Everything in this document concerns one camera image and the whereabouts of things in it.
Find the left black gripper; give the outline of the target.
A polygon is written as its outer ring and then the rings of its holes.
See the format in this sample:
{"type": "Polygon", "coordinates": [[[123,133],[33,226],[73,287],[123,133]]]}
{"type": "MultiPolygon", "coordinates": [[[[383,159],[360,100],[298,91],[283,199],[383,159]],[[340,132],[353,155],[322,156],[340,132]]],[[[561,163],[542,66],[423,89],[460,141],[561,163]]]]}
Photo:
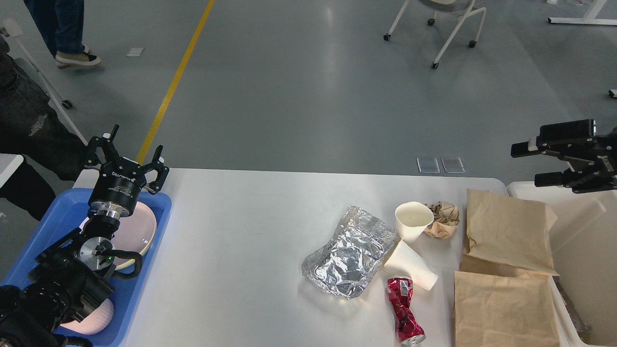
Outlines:
{"type": "Polygon", "coordinates": [[[99,178],[88,200],[90,209],[95,212],[114,211],[118,218],[134,213],[141,189],[151,195],[161,191],[170,171],[161,158],[163,145],[156,147],[150,163],[143,166],[134,161],[122,161],[114,146],[119,127],[115,124],[110,133],[93,136],[86,146],[81,165],[82,169],[99,171],[99,178]],[[151,171],[157,172],[157,175],[148,182],[146,174],[151,171]]]}

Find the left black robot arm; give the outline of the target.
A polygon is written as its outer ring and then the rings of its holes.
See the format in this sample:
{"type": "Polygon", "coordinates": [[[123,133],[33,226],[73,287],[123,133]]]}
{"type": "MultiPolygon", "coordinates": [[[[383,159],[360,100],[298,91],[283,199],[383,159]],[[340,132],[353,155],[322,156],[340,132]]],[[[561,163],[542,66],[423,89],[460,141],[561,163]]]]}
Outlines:
{"type": "Polygon", "coordinates": [[[1,344],[7,347],[90,347],[88,338],[56,329],[83,321],[114,292],[112,278],[131,280],[144,266],[139,251],[121,250],[112,240],[121,220],[133,215],[141,191],[161,191],[170,169],[161,156],[140,164],[120,156],[114,146],[119,129],[94,136],[87,145],[84,169],[98,171],[87,202],[88,219],[40,252],[28,273],[30,284],[1,287],[1,344]]]}

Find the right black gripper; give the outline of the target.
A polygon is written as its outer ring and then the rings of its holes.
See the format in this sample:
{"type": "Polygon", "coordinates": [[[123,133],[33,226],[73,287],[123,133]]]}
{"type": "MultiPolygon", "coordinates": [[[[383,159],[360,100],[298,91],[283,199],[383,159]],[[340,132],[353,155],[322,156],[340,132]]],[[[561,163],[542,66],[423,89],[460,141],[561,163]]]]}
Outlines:
{"type": "Polygon", "coordinates": [[[512,158],[544,154],[572,167],[592,166],[591,171],[547,172],[534,175],[536,187],[563,186],[575,194],[615,190],[617,129],[596,135],[595,120],[543,125],[538,136],[511,145],[512,158]]]}

